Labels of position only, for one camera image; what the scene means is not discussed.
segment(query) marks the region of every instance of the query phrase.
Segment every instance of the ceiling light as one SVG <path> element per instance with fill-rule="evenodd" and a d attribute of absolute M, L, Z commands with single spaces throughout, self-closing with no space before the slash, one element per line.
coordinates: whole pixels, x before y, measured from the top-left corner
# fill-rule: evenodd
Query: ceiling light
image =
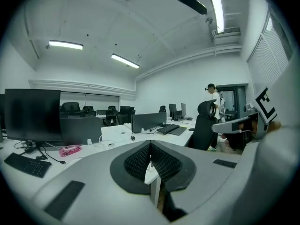
<path fill-rule="evenodd" d="M 120 56 L 118 56 L 118 55 L 116 55 L 116 54 L 113 54 L 113 55 L 112 55 L 112 58 L 113 58 L 113 59 L 116 59 L 116 60 L 118 60 L 118 61 L 120 61 L 120 62 L 123 62 L 123 63 L 125 63 L 125 64 L 127 64 L 127 65 L 130 65 L 130 66 L 132 66 L 132 67 L 134 67 L 134 68 L 139 68 L 139 67 L 140 67 L 139 65 L 137 65 L 137 64 L 135 64 L 135 63 L 133 63 L 133 62 L 131 62 L 131 61 L 129 61 L 129 60 L 123 58 L 123 57 L 120 57 Z"/>
<path fill-rule="evenodd" d="M 216 21 L 217 21 L 217 32 L 224 32 L 224 17 L 221 0 L 211 0 L 214 7 Z"/>
<path fill-rule="evenodd" d="M 83 49 L 83 45 L 82 44 L 69 43 L 69 42 L 63 42 L 63 41 L 53 41 L 53 40 L 50 40 L 49 41 L 49 45 L 51 45 L 51 46 L 57 46 L 57 47 L 68 47 L 68 48 L 74 48 L 74 49 L 79 49 L 79 50 Z"/>

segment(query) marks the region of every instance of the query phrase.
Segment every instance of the keyboard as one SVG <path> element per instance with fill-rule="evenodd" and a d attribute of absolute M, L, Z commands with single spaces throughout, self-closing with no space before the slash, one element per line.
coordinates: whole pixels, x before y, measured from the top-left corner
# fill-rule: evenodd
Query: keyboard
<path fill-rule="evenodd" d="M 43 178 L 47 170 L 51 166 L 51 163 L 45 161 L 38 161 L 29 157 L 12 153 L 4 162 L 15 169 L 18 169 L 24 173 L 28 173 L 32 176 Z"/>
<path fill-rule="evenodd" d="M 178 126 L 178 125 L 171 124 L 171 125 L 169 125 L 167 127 L 160 128 L 157 131 L 165 135 L 165 134 L 167 134 L 167 133 L 169 133 L 169 132 L 171 132 L 171 131 L 179 128 L 179 127 L 180 126 Z"/>

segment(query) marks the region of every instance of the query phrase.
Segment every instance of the ceiling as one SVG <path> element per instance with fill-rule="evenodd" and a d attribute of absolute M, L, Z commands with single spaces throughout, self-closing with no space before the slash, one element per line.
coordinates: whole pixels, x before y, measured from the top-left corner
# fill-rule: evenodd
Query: ceiling
<path fill-rule="evenodd" d="M 148 70 L 213 47 L 205 20 L 213 16 L 210 0 L 199 0 L 208 9 L 200 15 L 177 0 L 27 0 L 24 5 L 29 40 L 40 57 L 55 58 L 68 66 L 138 76 Z M 247 0 L 222 0 L 225 27 L 247 23 Z M 82 51 L 51 47 L 48 41 L 83 44 Z M 118 54 L 138 63 L 140 69 L 111 58 Z"/>

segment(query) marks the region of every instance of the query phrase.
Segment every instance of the pink toy car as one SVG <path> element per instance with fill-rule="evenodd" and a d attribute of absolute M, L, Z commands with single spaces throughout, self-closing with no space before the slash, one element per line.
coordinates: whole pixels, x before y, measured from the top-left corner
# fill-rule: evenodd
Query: pink toy car
<path fill-rule="evenodd" d="M 73 153 L 79 152 L 80 150 L 81 150 L 81 146 L 79 145 L 70 145 L 67 147 L 63 147 L 60 149 L 60 156 L 65 157 Z"/>

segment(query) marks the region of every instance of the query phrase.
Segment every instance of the man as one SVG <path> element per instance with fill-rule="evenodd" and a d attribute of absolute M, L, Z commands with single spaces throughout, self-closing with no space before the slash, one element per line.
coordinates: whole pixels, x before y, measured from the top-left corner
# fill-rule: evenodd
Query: man
<path fill-rule="evenodd" d="M 220 122 L 220 111 L 219 111 L 220 102 L 221 102 L 220 95 L 216 91 L 216 86 L 212 83 L 208 84 L 207 91 L 209 94 L 208 101 L 216 99 L 216 101 L 214 102 L 214 104 L 216 105 L 215 118 L 218 120 L 218 122 Z M 218 140 L 218 136 L 215 136 L 214 140 L 211 142 L 211 146 L 210 146 L 209 150 L 212 150 L 212 151 L 216 150 L 217 140 Z"/>

